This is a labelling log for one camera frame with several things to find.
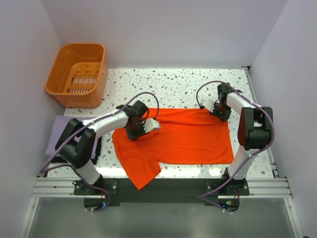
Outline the orange t shirt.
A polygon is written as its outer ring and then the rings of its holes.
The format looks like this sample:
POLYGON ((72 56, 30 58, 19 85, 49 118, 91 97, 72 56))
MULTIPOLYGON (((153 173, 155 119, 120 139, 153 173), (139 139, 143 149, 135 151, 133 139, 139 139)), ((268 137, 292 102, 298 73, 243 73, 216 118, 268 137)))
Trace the orange t shirt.
POLYGON ((135 141, 125 129, 116 129, 112 141, 116 156, 138 190, 160 172, 160 163, 174 165, 230 164, 234 155, 229 127, 208 110, 160 109, 161 128, 135 141))

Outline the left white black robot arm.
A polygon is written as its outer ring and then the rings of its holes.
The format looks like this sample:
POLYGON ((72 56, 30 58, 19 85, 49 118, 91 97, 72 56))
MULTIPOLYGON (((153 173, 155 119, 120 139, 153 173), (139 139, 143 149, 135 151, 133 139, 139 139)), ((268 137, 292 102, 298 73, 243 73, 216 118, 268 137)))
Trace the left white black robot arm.
POLYGON ((131 106, 118 106, 108 115, 84 121, 71 119, 67 123, 55 151, 81 178, 75 182, 75 186, 91 195, 105 194, 104 178, 91 160, 95 141, 118 128, 125 129, 131 141, 160 128, 155 119, 142 118, 144 114, 149 114, 148 107, 137 101, 131 106))

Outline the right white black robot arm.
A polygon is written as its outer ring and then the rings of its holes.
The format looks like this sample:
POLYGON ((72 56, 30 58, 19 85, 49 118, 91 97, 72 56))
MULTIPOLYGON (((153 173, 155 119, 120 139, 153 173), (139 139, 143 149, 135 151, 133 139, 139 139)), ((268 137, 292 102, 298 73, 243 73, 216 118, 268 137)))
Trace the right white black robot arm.
POLYGON ((222 122, 228 121, 232 110, 240 116, 237 133, 239 148, 233 162, 226 169, 228 178, 218 188, 208 192, 208 195, 220 190, 231 195, 238 189, 237 180, 246 178, 254 158, 272 145, 275 138, 273 111, 271 107, 262 107, 250 101, 240 90, 235 90, 227 83, 218 85, 217 93, 217 101, 206 100, 203 106, 209 110, 210 115, 222 122))

